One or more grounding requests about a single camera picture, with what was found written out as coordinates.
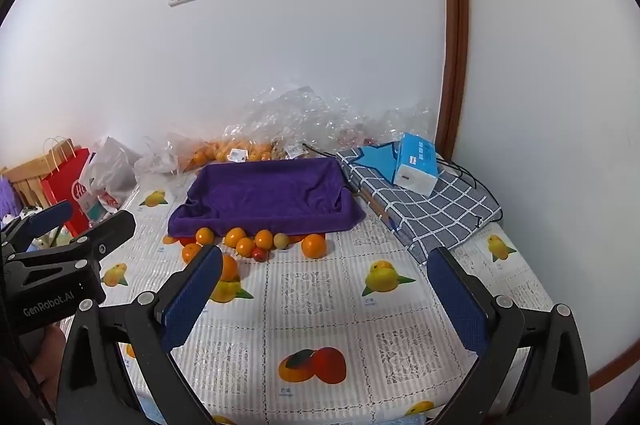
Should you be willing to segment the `person's left hand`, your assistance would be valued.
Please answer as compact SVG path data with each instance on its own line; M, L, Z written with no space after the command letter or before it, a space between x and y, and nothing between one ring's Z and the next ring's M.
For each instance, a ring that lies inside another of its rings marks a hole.
M50 325L44 330L38 356L32 363L32 373L52 409L56 408L65 345L66 337L63 331L58 325Z

